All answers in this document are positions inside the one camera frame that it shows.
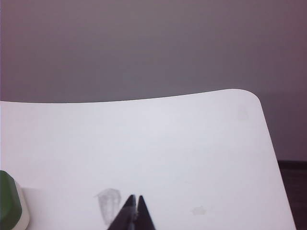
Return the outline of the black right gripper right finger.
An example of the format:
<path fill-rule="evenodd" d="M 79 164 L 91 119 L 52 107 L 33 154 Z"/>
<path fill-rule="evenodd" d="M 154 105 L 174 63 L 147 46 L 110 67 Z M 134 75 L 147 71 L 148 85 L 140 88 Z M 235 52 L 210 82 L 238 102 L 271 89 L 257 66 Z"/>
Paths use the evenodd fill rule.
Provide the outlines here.
<path fill-rule="evenodd" d="M 139 196 L 137 206 L 137 229 L 138 230 L 155 230 L 154 223 L 148 211 L 143 196 Z"/>

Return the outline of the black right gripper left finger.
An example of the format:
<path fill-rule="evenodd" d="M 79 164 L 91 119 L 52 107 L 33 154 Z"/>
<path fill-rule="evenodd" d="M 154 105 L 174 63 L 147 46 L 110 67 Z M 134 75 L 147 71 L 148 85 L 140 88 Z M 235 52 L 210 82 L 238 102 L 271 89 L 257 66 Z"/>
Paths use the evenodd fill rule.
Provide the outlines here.
<path fill-rule="evenodd" d="M 108 227 L 108 230 L 134 230 L 136 218 L 136 198 L 130 195 L 125 204 Z"/>

